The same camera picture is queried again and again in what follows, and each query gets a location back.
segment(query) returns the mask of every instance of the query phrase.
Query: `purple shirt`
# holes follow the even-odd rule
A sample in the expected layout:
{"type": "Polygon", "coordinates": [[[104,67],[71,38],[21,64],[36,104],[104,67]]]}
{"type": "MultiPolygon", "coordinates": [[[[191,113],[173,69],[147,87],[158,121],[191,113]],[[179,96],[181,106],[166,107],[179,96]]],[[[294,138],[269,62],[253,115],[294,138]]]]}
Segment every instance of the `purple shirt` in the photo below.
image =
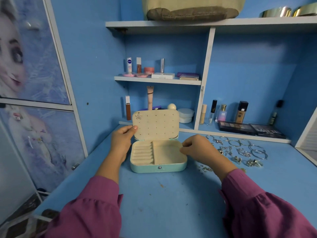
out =
{"type": "MultiPolygon", "coordinates": [[[[243,171],[235,169],[222,182],[227,209],[224,226],[235,238],[317,238],[316,229],[290,203],[265,192],[243,171]]],[[[77,199],[53,219],[45,238],[119,237],[119,186],[102,176],[92,177],[77,199]]]]}

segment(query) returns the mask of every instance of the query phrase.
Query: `white ball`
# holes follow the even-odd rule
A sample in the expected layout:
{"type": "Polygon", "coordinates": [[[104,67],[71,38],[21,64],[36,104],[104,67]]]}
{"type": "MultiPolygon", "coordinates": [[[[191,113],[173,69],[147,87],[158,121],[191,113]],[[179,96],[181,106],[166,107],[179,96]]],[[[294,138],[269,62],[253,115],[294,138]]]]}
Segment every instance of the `white ball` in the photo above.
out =
{"type": "Polygon", "coordinates": [[[173,103],[170,103],[167,107],[167,109],[176,109],[176,105],[173,103]]]}

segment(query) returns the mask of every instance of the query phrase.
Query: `blue desk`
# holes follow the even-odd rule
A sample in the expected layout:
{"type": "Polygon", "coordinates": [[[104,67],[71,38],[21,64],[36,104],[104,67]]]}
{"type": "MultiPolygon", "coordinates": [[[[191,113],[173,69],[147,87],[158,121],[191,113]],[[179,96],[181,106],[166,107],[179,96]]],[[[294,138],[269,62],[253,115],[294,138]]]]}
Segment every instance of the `blue desk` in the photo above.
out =
{"type": "MultiPolygon", "coordinates": [[[[179,140],[191,135],[180,132],[179,140]]],[[[250,141],[265,148],[268,160],[263,161],[263,168],[244,164],[240,167],[264,190],[293,204],[317,228],[317,168],[289,144],[250,141]]],[[[110,137],[107,137],[34,214],[41,215],[48,208],[61,211],[75,199],[109,149],[110,137]]],[[[189,159],[182,172],[136,174],[130,169],[128,157],[120,171],[120,192],[124,194],[120,236],[227,237],[222,225],[225,204],[217,191],[220,181],[213,172],[203,172],[199,167],[200,163],[189,159]]]]}

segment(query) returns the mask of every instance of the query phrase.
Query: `open jewelry box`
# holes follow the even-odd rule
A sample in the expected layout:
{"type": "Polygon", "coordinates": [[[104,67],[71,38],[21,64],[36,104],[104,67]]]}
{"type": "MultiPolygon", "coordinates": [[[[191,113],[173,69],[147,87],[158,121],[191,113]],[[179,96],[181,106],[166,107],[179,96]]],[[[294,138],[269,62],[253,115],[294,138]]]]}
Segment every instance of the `open jewelry box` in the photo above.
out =
{"type": "Polygon", "coordinates": [[[186,168],[187,156],[179,149],[179,113],[174,109],[137,111],[130,163],[136,173],[174,172],[186,168]]]}

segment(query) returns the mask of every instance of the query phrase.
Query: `sleeve cuff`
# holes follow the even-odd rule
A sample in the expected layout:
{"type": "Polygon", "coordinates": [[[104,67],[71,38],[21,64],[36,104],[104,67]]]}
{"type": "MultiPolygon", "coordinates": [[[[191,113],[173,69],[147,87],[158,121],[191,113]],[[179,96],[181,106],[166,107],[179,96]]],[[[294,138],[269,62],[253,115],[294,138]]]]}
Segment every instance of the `sleeve cuff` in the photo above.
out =
{"type": "Polygon", "coordinates": [[[224,178],[222,192],[236,212],[244,207],[248,200],[261,193],[265,193],[263,189],[240,169],[231,171],[224,178]]]}
{"type": "Polygon", "coordinates": [[[100,200],[120,207],[122,196],[116,182],[103,176],[93,176],[78,198],[100,200]]]}

